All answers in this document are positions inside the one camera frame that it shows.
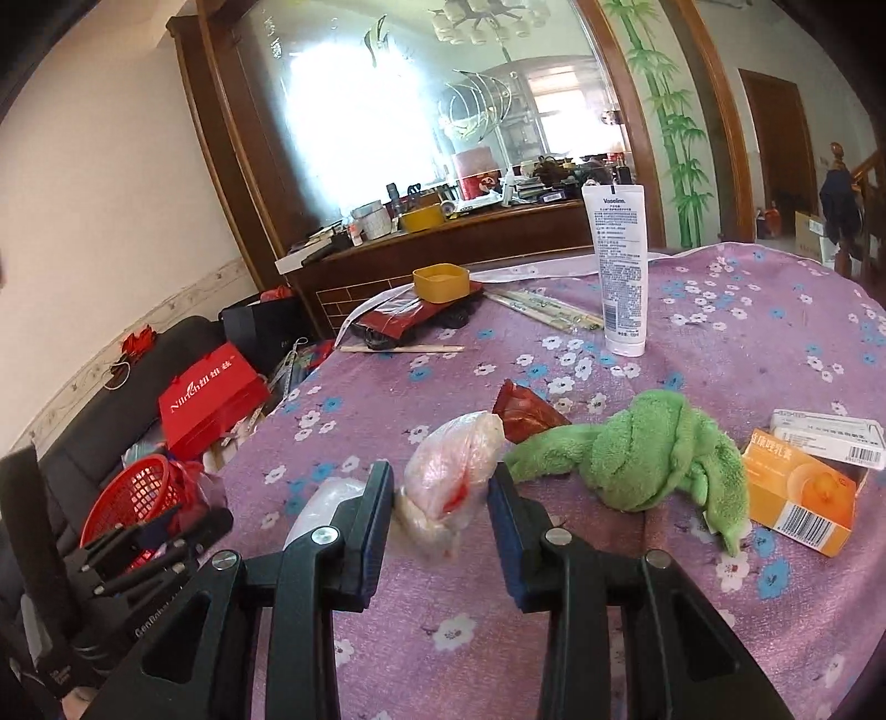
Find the purple floral tablecloth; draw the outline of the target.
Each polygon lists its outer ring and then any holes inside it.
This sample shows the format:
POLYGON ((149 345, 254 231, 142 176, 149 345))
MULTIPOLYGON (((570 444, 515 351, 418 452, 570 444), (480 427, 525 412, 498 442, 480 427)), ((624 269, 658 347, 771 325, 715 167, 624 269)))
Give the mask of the purple floral tablecloth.
MULTIPOLYGON (((650 267, 643 356, 596 333, 564 335, 482 303, 430 354, 333 354, 224 466, 245 557, 281 549, 327 481, 402 470, 431 432, 531 388, 576 423, 607 419, 650 388, 685 394, 738 444, 778 408, 884 416, 884 306, 853 280, 755 244, 722 243, 650 267)), ((602 506, 578 477, 530 483, 557 525, 604 551, 670 552, 721 612, 793 716, 831 716, 884 632, 884 483, 868 481, 846 547, 826 558, 763 527, 736 555, 673 495, 642 515, 602 506)), ((547 621, 509 599, 487 516, 451 559, 390 546, 371 608, 335 621, 348 718, 530 718, 547 621)))

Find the white barcode box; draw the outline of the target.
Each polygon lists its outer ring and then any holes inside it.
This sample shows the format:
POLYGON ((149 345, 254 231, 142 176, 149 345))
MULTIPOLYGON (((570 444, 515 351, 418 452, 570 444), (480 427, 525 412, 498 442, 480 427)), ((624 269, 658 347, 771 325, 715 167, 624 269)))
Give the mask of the white barcode box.
POLYGON ((775 409, 770 433, 806 455, 884 470, 884 429, 877 420, 775 409))

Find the yellow square container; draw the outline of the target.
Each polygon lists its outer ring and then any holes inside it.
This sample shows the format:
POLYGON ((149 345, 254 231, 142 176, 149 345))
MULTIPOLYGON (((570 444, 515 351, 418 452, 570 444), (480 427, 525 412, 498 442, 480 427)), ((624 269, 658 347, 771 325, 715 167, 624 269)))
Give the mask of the yellow square container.
POLYGON ((472 280, 461 265, 439 263, 414 270, 413 288, 420 300, 444 305, 467 297, 472 291, 472 280))

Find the white tissue wad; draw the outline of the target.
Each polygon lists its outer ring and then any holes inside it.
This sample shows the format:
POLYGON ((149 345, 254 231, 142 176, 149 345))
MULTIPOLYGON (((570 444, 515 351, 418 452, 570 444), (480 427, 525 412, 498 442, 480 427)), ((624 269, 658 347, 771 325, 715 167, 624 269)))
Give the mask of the white tissue wad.
POLYGON ((295 523, 291 525, 290 531, 285 537, 282 549, 287 549, 299 537, 309 534, 314 529, 331 525, 333 516, 342 502, 359 498, 363 492, 365 492, 365 483, 362 480, 333 477, 333 479, 323 481, 314 495, 306 502, 305 507, 300 510, 295 523))

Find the green towel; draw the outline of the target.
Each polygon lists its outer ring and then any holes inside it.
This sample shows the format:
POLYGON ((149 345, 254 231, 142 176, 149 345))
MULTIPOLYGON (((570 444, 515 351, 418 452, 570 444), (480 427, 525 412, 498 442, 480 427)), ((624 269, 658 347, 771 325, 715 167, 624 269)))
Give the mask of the green towel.
POLYGON ((701 508, 725 552, 740 552, 749 521, 742 455, 683 394, 637 394, 602 423, 563 424, 530 436, 504 463, 517 483, 575 472, 607 507, 622 513, 646 512, 683 492, 701 508))

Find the red gift bag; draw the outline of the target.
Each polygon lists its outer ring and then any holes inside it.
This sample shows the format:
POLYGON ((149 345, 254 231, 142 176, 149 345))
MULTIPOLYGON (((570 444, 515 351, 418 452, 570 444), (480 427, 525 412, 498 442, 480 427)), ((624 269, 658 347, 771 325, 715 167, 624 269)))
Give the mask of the red gift bag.
POLYGON ((266 380, 230 342, 175 377, 158 400, 171 456, 196 460, 269 398, 266 380))

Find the white plastic bag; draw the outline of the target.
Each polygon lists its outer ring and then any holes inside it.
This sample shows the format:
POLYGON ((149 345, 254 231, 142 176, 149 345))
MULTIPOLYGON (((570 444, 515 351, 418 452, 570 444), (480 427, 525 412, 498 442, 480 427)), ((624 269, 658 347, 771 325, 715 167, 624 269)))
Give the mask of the white plastic bag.
POLYGON ((394 506, 401 536, 416 555, 431 563, 455 557, 462 531, 487 501, 505 445, 502 419, 490 411, 446 421, 418 445, 394 506))

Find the wooden cabinet with mirror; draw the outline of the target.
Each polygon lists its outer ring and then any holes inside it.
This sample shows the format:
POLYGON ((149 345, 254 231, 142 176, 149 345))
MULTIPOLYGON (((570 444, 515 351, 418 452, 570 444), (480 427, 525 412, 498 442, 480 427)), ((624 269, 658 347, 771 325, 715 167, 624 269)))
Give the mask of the wooden cabinet with mirror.
POLYGON ((249 275, 321 336, 418 265, 589 241, 576 198, 502 203, 512 172, 628 172, 657 248, 753 237, 694 3, 190 2, 167 32, 249 275))

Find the black leather sofa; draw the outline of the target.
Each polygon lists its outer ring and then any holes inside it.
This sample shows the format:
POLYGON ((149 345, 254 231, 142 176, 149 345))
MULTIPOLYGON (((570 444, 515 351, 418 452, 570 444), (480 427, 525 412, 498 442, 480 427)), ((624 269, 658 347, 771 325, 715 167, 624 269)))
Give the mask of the black leather sofa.
POLYGON ((99 390, 39 456, 48 516, 59 551, 80 543, 93 502, 122 470, 122 456, 159 423, 159 396, 171 381, 224 343, 217 321, 192 315, 156 337, 122 387, 99 390))

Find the orange medicine box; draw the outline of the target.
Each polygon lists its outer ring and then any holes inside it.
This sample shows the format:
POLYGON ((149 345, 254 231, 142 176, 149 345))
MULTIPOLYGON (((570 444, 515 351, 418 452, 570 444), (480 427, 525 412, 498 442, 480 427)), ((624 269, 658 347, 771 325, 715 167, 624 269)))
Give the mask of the orange medicine box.
POLYGON ((841 553, 868 468, 826 462, 761 429, 754 430, 742 457, 751 521, 823 557, 841 553))

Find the white lotion tube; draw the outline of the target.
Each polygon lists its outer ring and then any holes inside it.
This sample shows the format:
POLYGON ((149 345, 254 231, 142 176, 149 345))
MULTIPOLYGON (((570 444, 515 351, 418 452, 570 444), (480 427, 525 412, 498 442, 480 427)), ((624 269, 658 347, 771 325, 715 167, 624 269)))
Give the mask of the white lotion tube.
POLYGON ((605 345, 616 356, 641 357, 649 313, 644 188, 587 182, 581 192, 597 258, 605 345))

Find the dark red foil wrapper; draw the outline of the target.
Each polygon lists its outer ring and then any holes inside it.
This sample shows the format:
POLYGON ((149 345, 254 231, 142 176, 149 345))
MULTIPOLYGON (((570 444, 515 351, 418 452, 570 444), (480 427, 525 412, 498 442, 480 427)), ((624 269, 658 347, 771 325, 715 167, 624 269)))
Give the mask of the dark red foil wrapper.
POLYGON ((493 413, 502 420, 504 438, 512 444, 569 424, 565 415, 547 404, 533 390, 515 384, 512 379, 506 379, 498 390, 493 413))

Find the red black pouch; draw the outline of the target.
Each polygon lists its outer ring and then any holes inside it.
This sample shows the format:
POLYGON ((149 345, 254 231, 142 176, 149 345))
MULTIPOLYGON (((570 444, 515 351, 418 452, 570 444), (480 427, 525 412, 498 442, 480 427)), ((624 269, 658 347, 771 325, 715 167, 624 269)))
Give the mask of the red black pouch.
POLYGON ((401 296, 357 316, 348 330, 373 351, 388 351, 416 341, 428 327, 458 330, 472 318, 482 297, 482 285, 470 282, 470 291, 462 299, 447 303, 420 300, 413 288, 401 296))

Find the red mesh waste basket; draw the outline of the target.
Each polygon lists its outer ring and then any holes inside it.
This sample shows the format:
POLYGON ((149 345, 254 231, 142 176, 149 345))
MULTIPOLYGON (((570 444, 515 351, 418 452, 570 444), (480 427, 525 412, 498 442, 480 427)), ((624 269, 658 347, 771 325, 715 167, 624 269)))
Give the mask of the red mesh waste basket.
POLYGON ((198 504, 200 462, 150 455, 120 471, 97 497, 81 529, 80 546, 117 525, 153 521, 168 510, 189 512, 198 504))

